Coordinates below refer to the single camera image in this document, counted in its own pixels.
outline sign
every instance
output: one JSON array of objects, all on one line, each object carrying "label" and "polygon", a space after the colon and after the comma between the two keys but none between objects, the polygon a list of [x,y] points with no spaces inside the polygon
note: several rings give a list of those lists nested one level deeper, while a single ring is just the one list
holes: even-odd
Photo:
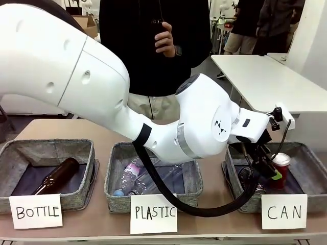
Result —
[{"label": "sign", "polygon": [[261,195],[262,229],[299,229],[307,226],[306,194]]},{"label": "sign", "polygon": [[132,195],[131,234],[161,232],[177,232],[176,207],[162,194]]},{"label": "sign", "polygon": [[62,226],[60,194],[9,197],[15,229]]}]

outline white table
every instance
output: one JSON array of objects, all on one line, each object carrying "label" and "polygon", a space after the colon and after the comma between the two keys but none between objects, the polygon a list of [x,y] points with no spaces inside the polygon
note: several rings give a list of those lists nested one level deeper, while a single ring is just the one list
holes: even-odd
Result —
[{"label": "white table", "polygon": [[287,53],[268,53],[268,57],[274,59],[275,61],[278,61],[282,65],[286,65],[287,61]]},{"label": "white table", "polygon": [[283,103],[292,114],[327,112],[327,91],[269,57],[212,55],[212,60],[254,111]]}]

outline bottle label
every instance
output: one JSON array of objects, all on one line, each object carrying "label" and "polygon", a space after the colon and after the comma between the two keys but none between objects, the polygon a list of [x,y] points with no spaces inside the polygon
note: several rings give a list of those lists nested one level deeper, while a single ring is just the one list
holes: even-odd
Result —
[{"label": "bottle label", "polygon": [[130,173],[134,174],[135,176],[138,176],[139,167],[137,167],[136,165],[131,163],[125,168],[125,171],[130,172]]}]

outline hand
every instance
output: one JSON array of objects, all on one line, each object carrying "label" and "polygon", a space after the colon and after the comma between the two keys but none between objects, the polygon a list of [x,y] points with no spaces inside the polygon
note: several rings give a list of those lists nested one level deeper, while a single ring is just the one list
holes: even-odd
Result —
[{"label": "hand", "polygon": [[258,37],[259,36],[259,31],[260,31],[260,27],[257,27],[256,28],[256,31],[255,31],[255,35]]},{"label": "hand", "polygon": [[162,26],[166,28],[167,31],[155,35],[154,39],[156,40],[156,43],[154,45],[156,47],[160,47],[162,45],[164,46],[157,48],[156,52],[163,53],[164,56],[168,58],[173,58],[175,57],[176,52],[175,52],[174,40],[172,36],[172,26],[167,22],[163,22]]}]

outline person in background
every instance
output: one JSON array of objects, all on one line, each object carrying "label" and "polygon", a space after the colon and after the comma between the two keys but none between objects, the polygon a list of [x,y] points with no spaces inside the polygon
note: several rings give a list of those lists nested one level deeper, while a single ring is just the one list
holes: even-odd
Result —
[{"label": "person in background", "polygon": [[291,44],[293,41],[293,37],[294,34],[298,28],[298,24],[300,21],[300,17],[298,16],[295,12],[295,10],[293,10],[293,14],[292,14],[292,19],[291,19],[291,26],[287,35],[287,40],[286,40],[286,53],[288,53],[289,49],[291,48]]},{"label": "person in background", "polygon": [[240,55],[251,55],[256,43],[256,24],[264,0],[239,0],[237,19],[225,45],[225,55],[240,49]]},{"label": "person in background", "polygon": [[208,1],[102,0],[99,22],[101,43],[129,72],[128,106],[151,119],[179,119],[174,94],[212,48]]},{"label": "person in background", "polygon": [[305,0],[265,0],[260,11],[255,55],[286,53],[291,23],[299,22]]}]

